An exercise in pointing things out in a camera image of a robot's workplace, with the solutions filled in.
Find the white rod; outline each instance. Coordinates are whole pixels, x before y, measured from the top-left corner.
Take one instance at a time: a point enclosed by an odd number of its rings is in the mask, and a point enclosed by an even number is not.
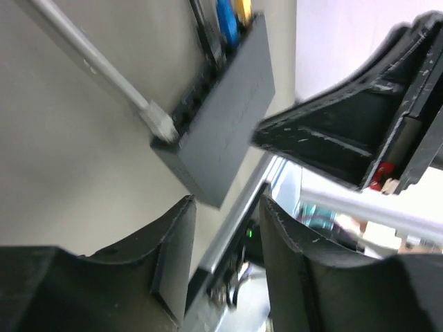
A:
[[[57,33],[65,38],[93,69],[103,75],[138,107],[141,118],[144,119],[154,135],[168,142],[172,142],[176,138],[177,131],[171,117],[155,102],[149,103],[55,3],[51,0],[30,1],[54,25]]]
[[[331,211],[380,223],[406,234],[443,243],[443,223],[410,208],[400,206],[394,199],[374,193],[362,195],[345,188],[302,185],[300,200],[323,206]]]

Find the green object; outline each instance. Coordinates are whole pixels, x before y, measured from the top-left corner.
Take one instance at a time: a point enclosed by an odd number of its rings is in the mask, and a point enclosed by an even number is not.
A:
[[[302,204],[300,222],[310,228],[332,230],[337,213],[314,204]]]

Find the gray box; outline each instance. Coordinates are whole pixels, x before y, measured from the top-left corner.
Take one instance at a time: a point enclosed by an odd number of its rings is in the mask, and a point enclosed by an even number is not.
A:
[[[223,73],[204,68],[172,117],[180,139],[152,149],[199,201],[220,208],[275,87],[264,15],[257,15]]]

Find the red object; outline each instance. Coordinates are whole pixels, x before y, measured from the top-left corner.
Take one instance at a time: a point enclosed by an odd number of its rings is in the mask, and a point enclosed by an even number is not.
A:
[[[383,189],[383,184],[380,183],[380,181],[384,176],[391,174],[394,171],[394,168],[394,164],[381,163],[378,170],[375,172],[374,177],[372,178],[369,188],[380,192]]]

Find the beige tabletop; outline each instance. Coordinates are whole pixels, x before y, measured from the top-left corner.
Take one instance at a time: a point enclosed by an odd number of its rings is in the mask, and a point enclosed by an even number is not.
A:
[[[58,244],[91,254],[162,215],[186,189],[150,149],[127,103],[71,59],[17,3],[0,10],[0,244]],[[56,0],[147,98],[171,111],[202,63],[187,0]],[[214,1],[204,0],[213,17]],[[295,100],[296,2],[257,0],[276,94]],[[222,209],[198,204],[193,268],[247,182],[250,149]]]

